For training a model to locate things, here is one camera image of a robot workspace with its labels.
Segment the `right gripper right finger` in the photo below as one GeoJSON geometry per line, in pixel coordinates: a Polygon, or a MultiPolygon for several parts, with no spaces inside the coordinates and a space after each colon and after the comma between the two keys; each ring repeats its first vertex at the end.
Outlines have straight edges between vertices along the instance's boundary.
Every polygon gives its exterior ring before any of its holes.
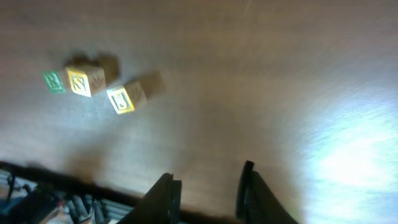
{"type": "Polygon", "coordinates": [[[245,224],[298,224],[254,170],[252,161],[246,161],[242,169],[235,215],[245,224]]]}

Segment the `yellow S letter block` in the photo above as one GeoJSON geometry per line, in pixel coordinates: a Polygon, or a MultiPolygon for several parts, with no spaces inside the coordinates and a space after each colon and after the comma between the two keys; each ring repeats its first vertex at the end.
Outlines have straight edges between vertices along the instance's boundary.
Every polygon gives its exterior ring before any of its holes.
{"type": "Polygon", "coordinates": [[[84,64],[65,67],[70,87],[73,93],[92,97],[106,89],[106,76],[103,68],[84,64]]]}

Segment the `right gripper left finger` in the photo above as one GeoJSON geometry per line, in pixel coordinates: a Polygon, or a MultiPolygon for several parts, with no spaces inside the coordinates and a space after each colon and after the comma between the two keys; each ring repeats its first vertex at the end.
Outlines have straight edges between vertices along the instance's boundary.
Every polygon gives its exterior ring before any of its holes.
{"type": "Polygon", "coordinates": [[[176,224],[180,222],[182,181],[164,173],[118,224],[176,224]]]}

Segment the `green R letter block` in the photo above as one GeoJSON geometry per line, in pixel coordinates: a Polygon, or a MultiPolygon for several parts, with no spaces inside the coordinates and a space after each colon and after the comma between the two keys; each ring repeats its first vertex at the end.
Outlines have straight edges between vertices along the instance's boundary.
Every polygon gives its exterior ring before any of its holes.
{"type": "Polygon", "coordinates": [[[67,92],[67,78],[64,70],[49,70],[43,72],[44,82],[51,93],[67,92]]]}

